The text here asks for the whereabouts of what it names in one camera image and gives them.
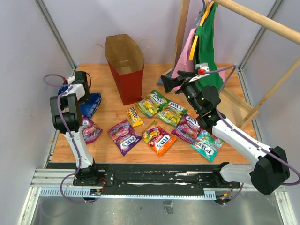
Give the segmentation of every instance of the wooden rod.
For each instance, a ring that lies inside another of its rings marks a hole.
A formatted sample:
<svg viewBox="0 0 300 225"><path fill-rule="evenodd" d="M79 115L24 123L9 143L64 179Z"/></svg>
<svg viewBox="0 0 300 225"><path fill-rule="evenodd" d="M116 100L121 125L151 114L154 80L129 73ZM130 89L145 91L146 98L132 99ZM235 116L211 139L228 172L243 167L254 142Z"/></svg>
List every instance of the wooden rod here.
<svg viewBox="0 0 300 225"><path fill-rule="evenodd" d="M291 65L285 74L277 81L277 83L268 91L268 93L260 100L259 103L248 113L248 115L241 121L238 127L242 127L243 124L261 107L265 101L280 87L280 85L289 78L290 75L300 66L300 57Z"/></svg>
<svg viewBox="0 0 300 225"><path fill-rule="evenodd" d="M175 65L178 62L183 47L183 38L184 38L184 32L186 30L189 2L190 0L181 0L180 2L180 15L179 15L178 28L177 28L177 35L176 35L173 69L175 68Z"/></svg>
<svg viewBox="0 0 300 225"><path fill-rule="evenodd" d="M299 32L292 30L291 28L288 28L274 20L271 20L232 0L214 0L214 2L300 45Z"/></svg>

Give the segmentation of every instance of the brown paper bag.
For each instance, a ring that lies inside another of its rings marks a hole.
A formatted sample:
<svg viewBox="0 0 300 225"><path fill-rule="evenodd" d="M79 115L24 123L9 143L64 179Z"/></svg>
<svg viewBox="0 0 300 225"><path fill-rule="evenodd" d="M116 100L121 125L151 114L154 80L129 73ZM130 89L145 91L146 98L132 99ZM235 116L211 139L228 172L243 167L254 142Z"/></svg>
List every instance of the brown paper bag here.
<svg viewBox="0 0 300 225"><path fill-rule="evenodd" d="M137 43L127 34L109 36L105 56L123 105L141 101L144 55Z"/></svg>

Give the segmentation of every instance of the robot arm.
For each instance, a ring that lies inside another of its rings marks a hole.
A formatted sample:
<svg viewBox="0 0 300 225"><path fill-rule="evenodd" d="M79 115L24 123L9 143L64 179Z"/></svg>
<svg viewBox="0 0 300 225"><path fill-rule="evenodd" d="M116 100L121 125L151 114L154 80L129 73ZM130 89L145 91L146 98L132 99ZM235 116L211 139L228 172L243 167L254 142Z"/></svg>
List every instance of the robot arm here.
<svg viewBox="0 0 300 225"><path fill-rule="evenodd" d="M224 115L219 114L217 105L221 102L221 99L216 87L206 86L200 91L194 81L202 76L184 71L178 71L178 74L179 77L177 78L161 76L166 93L181 85L175 93L183 92L185 94L188 102L199 115L196 119L200 127L229 143L251 163L251 165L222 163L214 171L218 182L237 181L248 183L252 184L261 193L270 195L290 177L287 166L261 151L261 148L263 148L287 162L285 151L282 148L277 146L272 149L270 146L260 143L237 128Z"/></svg>
<svg viewBox="0 0 300 225"><path fill-rule="evenodd" d="M98 180L99 175L93 156L88 151L84 141L82 131L83 118L79 107L80 103L87 103L90 100L90 89L86 73L83 71L75 72L75 78L72 77L69 85L65 92L50 98L52 122L55 129L64 135L71 146L76 159L76 167L80 169L76 178L80 181L88 181L90 183L92 181L93 183L93 180ZM63 111L63 119L71 135L60 117L59 110Z"/></svg>

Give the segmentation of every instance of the orange candy bag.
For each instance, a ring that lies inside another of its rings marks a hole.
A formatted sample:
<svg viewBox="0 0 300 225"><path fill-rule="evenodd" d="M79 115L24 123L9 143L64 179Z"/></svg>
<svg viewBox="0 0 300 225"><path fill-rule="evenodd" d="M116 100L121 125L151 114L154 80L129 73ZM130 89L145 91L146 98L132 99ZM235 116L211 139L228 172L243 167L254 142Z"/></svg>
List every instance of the orange candy bag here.
<svg viewBox="0 0 300 225"><path fill-rule="evenodd" d="M171 136L162 129L156 121L153 121L143 132L142 139L149 145L159 156L163 155L177 137Z"/></svg>

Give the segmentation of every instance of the wooden floor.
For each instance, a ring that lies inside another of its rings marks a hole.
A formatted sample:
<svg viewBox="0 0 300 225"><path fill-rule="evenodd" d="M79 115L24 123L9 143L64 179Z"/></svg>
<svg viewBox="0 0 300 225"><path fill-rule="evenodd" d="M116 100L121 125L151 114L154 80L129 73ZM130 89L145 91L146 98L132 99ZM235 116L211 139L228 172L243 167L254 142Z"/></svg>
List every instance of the wooden floor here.
<svg viewBox="0 0 300 225"><path fill-rule="evenodd" d="M185 106L188 109L187 113L195 118L196 113L190 106L185 104L174 93L165 94L163 86L156 85L160 75L167 71L170 67L172 67L171 64L145 65L142 97L145 97L153 89L156 89L166 98ZM91 75L91 93L100 92L102 95L102 103L93 115L92 120L103 129L103 133L94 143L88 144L88 149L97 163L209 163L203 156L193 150L188 143L179 138L177 138L174 145L163 156L158 156L143 140L130 150L126 156L123 156L118 147L107 134L107 130L124 119L128 119L125 111L133 105L123 106L107 64L81 64L78 70L86 71ZM236 73L232 75L227 88L240 98L244 99ZM149 119L139 110L138 114L145 123L144 125L135 127L136 132L141 135L141 132L154 120L154 117ZM173 130L173 127L165 124L161 120L157 119L157 122L166 131L171 132ZM255 137L252 123L250 123L244 131L252 137ZM52 162L75 162L71 148L61 134L59 135L56 143ZM227 143L224 143L213 163L219 164L222 162L231 162L236 164L248 163L247 159L245 159L238 151L233 149Z"/></svg>

